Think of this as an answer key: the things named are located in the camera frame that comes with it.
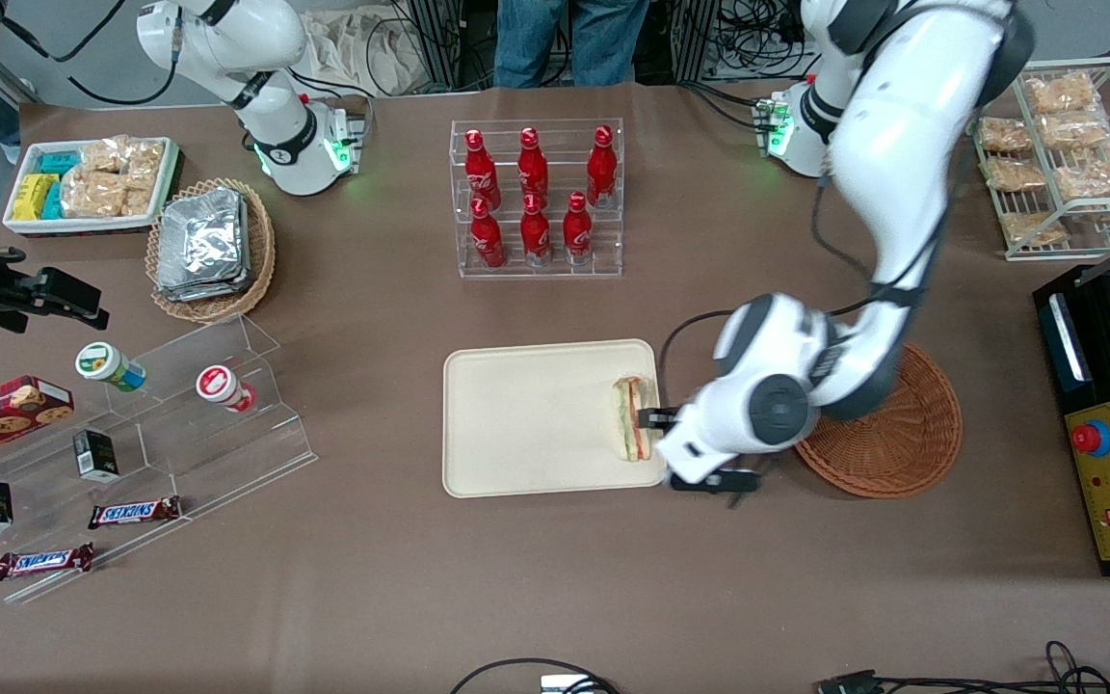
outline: acrylic bottle rack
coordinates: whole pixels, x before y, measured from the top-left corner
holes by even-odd
[[[592,259],[585,265],[573,265],[564,254],[564,212],[573,190],[585,192],[586,165],[594,150],[594,132],[601,124],[612,127],[613,147],[619,161],[616,168],[616,199],[609,209],[591,209],[594,232],[591,234]],[[525,262],[521,242],[521,180],[516,159],[521,155],[521,131],[534,128],[549,167],[547,189],[551,221],[552,262],[542,268]],[[471,184],[465,175],[465,132],[482,132],[485,150],[496,165],[503,201],[493,212],[503,233],[507,262],[490,268],[474,250],[471,235]],[[463,278],[473,280],[518,280],[518,278],[618,276],[625,268],[625,122],[623,119],[561,119],[515,121],[453,121],[450,138],[450,177],[453,192],[453,223],[456,229],[456,263]]]
[[[278,348],[276,341],[243,316],[204,325],[135,356],[149,378],[133,392],[107,386],[109,412],[89,413],[97,403],[83,408],[78,403],[77,416],[3,445],[0,482],[11,485],[14,519],[0,531],[0,556],[70,550],[92,542],[93,574],[316,461],[303,422],[281,400],[265,359]],[[216,363],[233,369],[255,390],[255,403],[245,413],[208,403],[194,391],[200,370]],[[114,482],[79,477],[71,440],[83,429],[112,439],[120,472]],[[153,501],[174,493],[181,497],[180,519],[88,529],[93,505]],[[8,581],[4,601],[33,601],[83,575],[89,574],[65,571]]]

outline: beige tray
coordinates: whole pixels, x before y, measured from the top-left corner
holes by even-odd
[[[660,483],[656,452],[629,463],[612,447],[610,385],[654,370],[639,340],[454,352],[444,362],[445,491],[466,500]]]

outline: white cup with green lid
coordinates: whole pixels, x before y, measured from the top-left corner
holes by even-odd
[[[135,391],[149,374],[109,342],[92,342],[75,355],[75,371],[89,381],[110,383],[119,391]]]

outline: coca-cola bottle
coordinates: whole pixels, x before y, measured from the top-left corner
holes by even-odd
[[[487,201],[475,198],[471,202],[471,211],[474,212],[474,221],[471,223],[471,235],[474,238],[474,249],[482,257],[482,262],[488,268],[503,266],[507,262],[507,254],[503,250],[503,237],[500,233],[500,223],[494,221]]]
[[[468,153],[465,155],[465,177],[471,180],[471,190],[475,198],[484,199],[491,205],[491,210],[500,209],[500,178],[494,172],[494,159],[482,144],[482,132],[477,130],[465,131],[465,147]]]
[[[594,220],[589,219],[589,212],[585,210],[585,193],[581,190],[569,193],[567,214],[564,214],[564,254],[569,264],[587,264],[594,257],[594,251],[589,249],[592,229]]]
[[[521,171],[521,194],[535,194],[538,205],[546,210],[546,184],[551,177],[546,172],[546,154],[537,145],[537,131],[533,128],[521,131],[521,157],[516,159],[516,170]]]
[[[594,152],[589,154],[587,167],[589,181],[586,198],[589,205],[598,210],[609,210],[616,207],[616,165],[619,158],[612,147],[614,133],[610,127],[599,124],[594,132]]]
[[[525,194],[522,201],[525,214],[521,217],[521,241],[525,244],[525,262],[541,268],[552,262],[552,225],[536,194]]]

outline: red switch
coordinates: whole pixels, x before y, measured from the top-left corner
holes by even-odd
[[[1102,434],[1089,423],[1079,423],[1074,426],[1070,439],[1073,440],[1073,447],[1083,453],[1093,453],[1102,445]]]

